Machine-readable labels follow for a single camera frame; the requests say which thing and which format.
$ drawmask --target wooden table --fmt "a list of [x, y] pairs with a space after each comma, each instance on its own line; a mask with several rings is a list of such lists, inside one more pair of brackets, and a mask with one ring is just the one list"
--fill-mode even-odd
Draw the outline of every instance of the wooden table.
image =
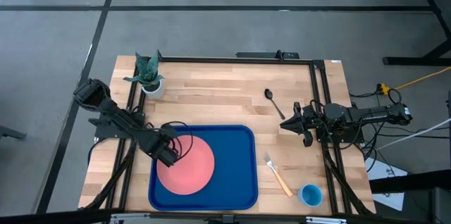
[[[325, 61], [325, 64], [332, 102], [350, 106], [341, 62]], [[134, 67], [134, 56], [118, 56], [110, 88], [111, 97], [121, 108], [125, 108], [130, 91], [130, 83], [124, 81], [123, 77], [132, 76]], [[250, 209], [229, 213], [331, 214], [321, 145], [315, 141], [306, 148], [302, 136], [281, 130], [280, 117], [273, 104], [264, 97], [264, 90], [271, 89], [274, 101], [290, 118], [295, 101], [303, 106], [313, 99], [308, 66], [170, 62], [160, 63], [159, 72], [165, 77], [165, 96], [158, 101], [146, 100], [144, 107], [147, 120], [155, 126], [181, 120], [188, 125], [241, 124], [254, 132], [259, 197]], [[321, 85], [319, 72], [316, 77]], [[135, 105], [139, 91], [140, 88], [135, 95]], [[79, 206], [88, 205], [111, 177], [117, 147], [118, 140], [107, 140], [92, 152]], [[261, 156], [265, 151], [292, 190], [293, 197], [285, 195], [271, 169], [264, 163]], [[342, 159], [351, 188], [365, 206], [375, 212], [362, 153], [356, 147], [350, 147], [342, 151]], [[146, 154], [136, 151], [126, 211], [156, 211], [147, 198], [151, 163], [152, 160]], [[321, 188], [323, 203], [319, 207], [308, 207], [297, 200], [295, 195], [306, 184], [315, 184]], [[118, 206], [121, 187], [122, 180], [116, 187], [113, 207]], [[339, 209], [343, 211], [342, 194], [336, 181], [335, 190]]]

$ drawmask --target blue tray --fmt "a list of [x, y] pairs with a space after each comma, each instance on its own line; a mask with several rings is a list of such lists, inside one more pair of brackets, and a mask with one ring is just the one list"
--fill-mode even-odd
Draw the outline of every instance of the blue tray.
[[191, 195], [169, 192], [158, 179], [152, 163], [149, 202], [160, 211], [244, 210], [259, 195], [254, 134], [244, 125], [191, 125], [174, 127], [179, 135], [192, 134], [205, 140], [214, 155], [209, 183]]

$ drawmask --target plant leaf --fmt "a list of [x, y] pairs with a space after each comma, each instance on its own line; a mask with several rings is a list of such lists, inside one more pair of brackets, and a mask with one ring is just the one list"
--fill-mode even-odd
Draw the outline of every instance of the plant leaf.
[[146, 81], [152, 81], [155, 80], [156, 74], [155, 73], [147, 73], [144, 75], [144, 80]]
[[136, 56], [136, 66], [138, 67], [138, 71], [140, 75], [147, 74], [147, 58], [140, 56], [137, 52], [135, 52]]
[[163, 76], [157, 75], [155, 80], [152, 80], [151, 82], [149, 82], [149, 85], [157, 85], [161, 79], [163, 79]]
[[147, 64], [147, 73], [153, 73], [156, 77], [158, 73], [158, 56], [152, 56]]
[[128, 82], [139, 82], [141, 85], [148, 83], [148, 81], [143, 79], [141, 75], [134, 76], [133, 78], [124, 77], [124, 80]]
[[140, 81], [141, 80], [141, 75], [134, 76], [133, 78], [124, 77], [124, 80], [126, 80], [128, 82]]

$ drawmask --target white cable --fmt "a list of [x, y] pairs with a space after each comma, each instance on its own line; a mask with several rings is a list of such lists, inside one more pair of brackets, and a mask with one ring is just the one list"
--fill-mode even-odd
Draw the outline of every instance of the white cable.
[[418, 135], [422, 135], [423, 133], [430, 132], [431, 130], [434, 130], [434, 129], [436, 129], [437, 127], [440, 127], [440, 126], [442, 126], [442, 125], [444, 125], [444, 124], [446, 124], [446, 123], [449, 123], [450, 121], [451, 121], [451, 118], [448, 118], [447, 120], [445, 120], [445, 121], [439, 123], [438, 125], [434, 125], [433, 127], [429, 128], [429, 129], [427, 129], [427, 130], [424, 130], [424, 131], [422, 131], [422, 132], [415, 133], [415, 134], [410, 135], [410, 136], [407, 136], [407, 137], [403, 137], [402, 139], [395, 140], [394, 142], [388, 143], [388, 144], [386, 144], [385, 146], [381, 146], [381, 147], [379, 147], [379, 150], [381, 150], [382, 148], [386, 148], [386, 147], [388, 147], [388, 146], [391, 146], [391, 145], [393, 145], [393, 144], [399, 143], [399, 142], [401, 142], [401, 141], [405, 141], [406, 139], [410, 139], [410, 138], [412, 138], [412, 137], [416, 137], [416, 136], [418, 136]]

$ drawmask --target yellow cable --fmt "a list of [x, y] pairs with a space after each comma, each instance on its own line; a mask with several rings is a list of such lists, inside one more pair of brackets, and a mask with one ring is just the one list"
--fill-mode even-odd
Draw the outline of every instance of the yellow cable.
[[403, 87], [410, 86], [410, 85], [412, 85], [412, 84], [414, 84], [414, 83], [416, 83], [416, 82], [418, 82], [418, 81], [420, 81], [420, 80], [424, 80], [424, 79], [427, 79], [427, 78], [429, 78], [429, 77], [431, 77], [431, 76], [434, 76], [434, 75], [438, 75], [438, 74], [444, 73], [445, 71], [447, 71], [447, 70], [449, 70], [449, 69], [451, 69], [451, 66], [448, 67], [448, 68], [445, 68], [445, 69], [443, 69], [443, 70], [441, 70], [441, 71], [438, 71], [438, 72], [435, 72], [435, 73], [431, 73], [430, 75], [426, 75], [426, 76], [421, 77], [421, 78], [419, 78], [419, 79], [413, 80], [413, 81], [411, 81], [411, 82], [409, 82], [409, 83], [406, 83], [406, 84], [404, 84], [404, 85], [402, 85], [402, 86], [395, 87], [395, 89], [396, 89], [396, 90], [402, 89]]

